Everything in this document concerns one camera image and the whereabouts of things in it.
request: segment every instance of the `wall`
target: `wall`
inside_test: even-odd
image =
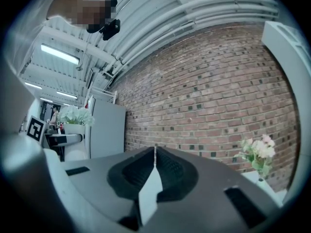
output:
[[[280,66],[261,43],[262,24],[224,24],[148,56],[112,87],[127,108],[125,149],[167,146],[213,158],[239,172],[240,140],[276,142],[268,182],[284,189],[297,149],[297,113]]]
[[[41,113],[41,108],[42,108],[41,106],[42,106],[42,102],[40,100],[35,99],[33,101],[27,113],[27,124],[29,123],[31,116],[34,116],[40,119],[40,113]]]

